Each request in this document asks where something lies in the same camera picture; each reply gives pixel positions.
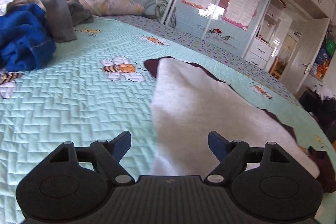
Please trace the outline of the maroon and grey sweatshirt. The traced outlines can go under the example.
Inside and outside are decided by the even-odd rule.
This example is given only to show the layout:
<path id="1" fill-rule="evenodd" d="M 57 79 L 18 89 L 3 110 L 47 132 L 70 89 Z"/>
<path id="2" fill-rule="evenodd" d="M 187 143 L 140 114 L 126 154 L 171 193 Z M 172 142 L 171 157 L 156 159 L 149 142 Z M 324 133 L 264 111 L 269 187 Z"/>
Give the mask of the maroon and grey sweatshirt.
<path id="1" fill-rule="evenodd" d="M 335 169 L 326 149 L 312 145 L 321 130 L 305 110 L 291 103 L 281 106 L 275 96 L 248 85 L 248 94 L 256 100 L 252 105 L 196 63 L 167 56 L 146 60 L 144 66 L 156 80 L 151 116 L 158 144 L 150 174 L 207 176 L 218 163 L 208 146 L 209 133 L 216 131 L 252 147 L 278 143 L 324 192 L 335 191 Z"/>

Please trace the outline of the dark clothes pile on chair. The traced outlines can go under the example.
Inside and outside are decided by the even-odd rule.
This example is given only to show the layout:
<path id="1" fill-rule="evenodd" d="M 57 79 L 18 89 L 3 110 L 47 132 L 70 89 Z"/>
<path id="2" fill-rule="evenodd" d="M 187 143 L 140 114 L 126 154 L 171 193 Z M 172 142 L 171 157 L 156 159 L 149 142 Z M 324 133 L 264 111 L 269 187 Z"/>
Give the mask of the dark clothes pile on chair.
<path id="1" fill-rule="evenodd" d="M 335 98 L 322 99 L 310 88 L 299 98 L 301 106 L 317 121 L 322 131 L 327 135 L 335 135 Z"/>

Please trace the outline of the mint quilted bee bedspread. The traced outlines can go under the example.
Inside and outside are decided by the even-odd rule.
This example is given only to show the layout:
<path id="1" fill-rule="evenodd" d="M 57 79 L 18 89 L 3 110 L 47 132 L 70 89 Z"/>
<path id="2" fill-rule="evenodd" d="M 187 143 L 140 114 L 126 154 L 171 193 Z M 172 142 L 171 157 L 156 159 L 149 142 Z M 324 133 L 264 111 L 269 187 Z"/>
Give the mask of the mint quilted bee bedspread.
<path id="1" fill-rule="evenodd" d="M 302 148 L 335 161 L 324 132 L 280 82 L 217 46 L 139 16 L 96 18 L 75 32 L 76 40 L 57 45 L 48 67 L 24 73 L 1 99 L 1 223 L 23 221 L 18 183 L 64 141 L 88 146 L 128 130 L 132 146 L 122 165 L 134 176 L 148 171 L 157 144 L 155 80 L 143 62 L 163 56 L 203 66 L 293 127 Z"/>

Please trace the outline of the blue garment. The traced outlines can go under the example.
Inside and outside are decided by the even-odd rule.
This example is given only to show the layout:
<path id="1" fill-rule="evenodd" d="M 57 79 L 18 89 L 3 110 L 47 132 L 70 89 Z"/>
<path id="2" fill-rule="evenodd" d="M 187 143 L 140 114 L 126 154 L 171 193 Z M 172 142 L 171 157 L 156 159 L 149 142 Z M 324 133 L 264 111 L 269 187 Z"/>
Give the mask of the blue garment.
<path id="1" fill-rule="evenodd" d="M 1 68 L 31 71 L 48 64 L 56 44 L 47 31 L 45 14 L 38 5 L 26 4 L 1 16 Z"/>

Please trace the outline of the grey garment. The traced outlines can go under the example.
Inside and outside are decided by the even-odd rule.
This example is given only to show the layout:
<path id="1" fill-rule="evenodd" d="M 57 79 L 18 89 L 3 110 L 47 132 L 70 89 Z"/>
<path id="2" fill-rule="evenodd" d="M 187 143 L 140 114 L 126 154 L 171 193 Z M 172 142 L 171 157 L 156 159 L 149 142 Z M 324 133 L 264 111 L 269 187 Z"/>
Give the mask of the grey garment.
<path id="1" fill-rule="evenodd" d="M 76 39 L 74 28 L 82 23 L 94 21 L 90 9 L 78 0 L 14 0 L 7 5 L 7 11 L 23 5 L 36 4 L 45 11 L 47 30 L 54 41 L 69 42 Z"/>

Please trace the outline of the white room door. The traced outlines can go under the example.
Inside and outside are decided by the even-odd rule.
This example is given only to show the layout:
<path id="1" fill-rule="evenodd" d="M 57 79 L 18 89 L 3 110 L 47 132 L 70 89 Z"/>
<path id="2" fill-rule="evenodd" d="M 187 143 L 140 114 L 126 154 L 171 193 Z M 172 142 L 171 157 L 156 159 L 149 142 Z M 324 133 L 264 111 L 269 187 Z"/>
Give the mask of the white room door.
<path id="1" fill-rule="evenodd" d="M 293 56 L 289 59 L 280 82 L 293 95 L 296 95 L 310 72 L 315 58 L 325 38 L 330 19 L 312 19 L 303 30 Z"/>

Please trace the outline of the pink framed poster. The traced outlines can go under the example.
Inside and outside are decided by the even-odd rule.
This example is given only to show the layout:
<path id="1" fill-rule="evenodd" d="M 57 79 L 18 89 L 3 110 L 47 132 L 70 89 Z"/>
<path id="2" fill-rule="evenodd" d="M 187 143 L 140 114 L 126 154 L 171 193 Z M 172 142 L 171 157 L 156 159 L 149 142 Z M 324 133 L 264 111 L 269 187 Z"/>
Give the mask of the pink framed poster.
<path id="1" fill-rule="evenodd" d="M 221 20 L 247 31 L 259 3 L 260 0 L 220 0 L 219 7 L 224 9 Z"/>

